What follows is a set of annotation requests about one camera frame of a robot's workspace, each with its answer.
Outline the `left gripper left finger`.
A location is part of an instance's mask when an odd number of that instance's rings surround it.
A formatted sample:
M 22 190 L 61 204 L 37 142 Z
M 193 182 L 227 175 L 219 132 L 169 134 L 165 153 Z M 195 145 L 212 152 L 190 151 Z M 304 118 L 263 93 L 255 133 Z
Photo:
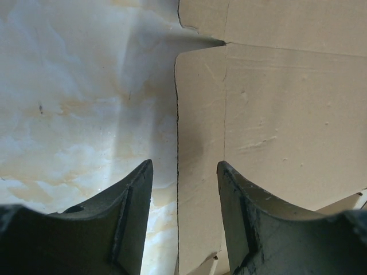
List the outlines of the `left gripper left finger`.
M 153 186 L 145 160 L 62 213 L 1 206 L 2 274 L 139 274 Z

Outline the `brown cardboard box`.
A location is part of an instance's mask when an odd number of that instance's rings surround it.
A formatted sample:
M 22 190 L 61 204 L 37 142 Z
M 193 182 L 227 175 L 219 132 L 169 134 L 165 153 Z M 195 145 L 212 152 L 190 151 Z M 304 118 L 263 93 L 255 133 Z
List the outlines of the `brown cardboard box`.
M 227 263 L 217 163 L 317 210 L 366 189 L 366 2 L 180 1 L 179 274 Z

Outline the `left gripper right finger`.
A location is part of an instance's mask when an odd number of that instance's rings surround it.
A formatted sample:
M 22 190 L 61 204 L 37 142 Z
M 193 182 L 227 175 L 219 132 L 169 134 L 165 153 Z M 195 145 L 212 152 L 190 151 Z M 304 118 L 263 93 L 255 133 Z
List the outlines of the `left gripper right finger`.
M 323 215 L 217 165 L 232 274 L 365 274 L 366 211 Z

